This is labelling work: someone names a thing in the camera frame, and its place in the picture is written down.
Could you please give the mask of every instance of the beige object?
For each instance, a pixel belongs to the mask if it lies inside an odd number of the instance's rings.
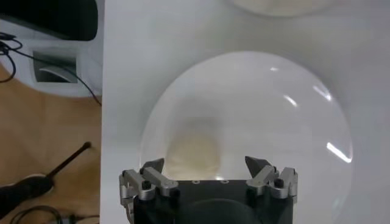
[[[216,141],[202,133],[173,139],[165,162],[165,174],[175,180],[214,179],[220,166]]]
[[[0,65],[0,79],[8,76]],[[0,120],[0,186],[48,173],[85,141],[94,145],[55,177],[52,192],[26,201],[0,224],[35,205],[50,205],[64,214],[99,214],[101,108],[92,98],[44,94],[13,79],[0,83]],[[21,224],[51,219],[37,212]]]

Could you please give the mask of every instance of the gray metal part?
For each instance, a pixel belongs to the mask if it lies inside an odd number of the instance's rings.
[[[279,188],[275,187],[273,183],[270,184],[271,196],[274,198],[287,198],[287,197],[296,197],[298,195],[298,173],[295,169],[286,167],[281,172],[280,179],[283,180],[284,186]]]
[[[133,189],[140,200],[148,201],[155,197],[155,186],[150,189],[142,189],[142,183],[145,179],[135,170],[125,170],[123,172],[124,185],[127,188]]]
[[[277,178],[278,173],[273,166],[266,165],[260,172],[250,180],[246,181],[246,184],[255,191],[256,196],[263,195],[265,187]]]
[[[147,167],[143,171],[143,177],[160,189],[160,193],[165,197],[171,196],[171,191],[177,189],[179,183],[170,180],[155,170],[153,167]]]
[[[153,167],[153,169],[157,170],[159,173],[163,171],[164,168],[164,158],[161,159],[156,159],[153,161],[148,161],[144,164],[142,168],[147,168],[147,167]]]

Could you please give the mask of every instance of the black handle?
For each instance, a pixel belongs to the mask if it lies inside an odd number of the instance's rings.
[[[0,219],[25,200],[39,197],[53,187],[53,181],[45,176],[23,179],[16,184],[0,187]]]

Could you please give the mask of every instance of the metal bracket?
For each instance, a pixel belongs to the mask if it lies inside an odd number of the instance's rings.
[[[264,194],[265,187],[277,177],[278,171],[275,167],[266,165],[254,178],[247,180],[246,184],[255,191],[256,196],[260,196]]]
[[[135,170],[124,170],[119,176],[119,191],[121,205],[125,208],[127,219],[133,223],[134,204],[133,199],[138,196],[140,200],[148,201],[155,197],[155,186],[145,180]]]
[[[286,167],[281,172],[279,178],[271,184],[271,195],[274,198],[296,197],[298,195],[298,173],[293,168]]]
[[[166,178],[153,167],[142,169],[142,176],[152,184],[156,185],[162,196],[178,197],[180,195],[180,191],[178,189],[179,183]]]

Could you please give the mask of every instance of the white surface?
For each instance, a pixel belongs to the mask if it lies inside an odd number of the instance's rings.
[[[315,219],[318,224],[333,223],[342,207],[338,203],[349,193],[352,143],[341,109],[313,74],[284,58],[235,52],[185,72],[151,113],[141,163],[166,158],[165,167],[172,166],[167,151],[177,138],[188,139],[183,136],[188,132],[216,142],[220,165],[211,179],[250,179],[246,155],[268,159],[280,171],[295,168],[299,173],[296,223],[312,224]],[[189,157],[175,157],[184,159],[174,164],[175,169],[197,177],[190,180],[210,179],[210,173],[202,178],[202,173],[192,170],[198,169],[191,160],[200,149],[190,149],[182,149]],[[202,156],[210,157],[207,152]]]
[[[164,90],[192,65],[231,51],[281,55],[323,81],[350,125],[354,152],[347,206],[335,223],[389,223],[389,24],[387,0],[340,0],[289,19],[226,0],[107,1],[101,223],[127,223],[118,175],[139,166],[141,135]]]
[[[98,9],[97,34],[91,41],[63,41],[45,33],[37,32],[17,24],[0,19],[0,31],[16,35],[24,44],[21,52],[31,54],[35,49],[47,51],[71,52],[77,57],[77,74],[90,86],[95,94],[102,94],[102,61],[104,37],[104,0],[96,0]],[[91,93],[81,83],[38,83],[32,73],[32,60],[11,53],[15,60],[17,73],[15,78],[36,90],[68,97],[87,97]],[[8,71],[11,64],[8,58],[0,57]]]

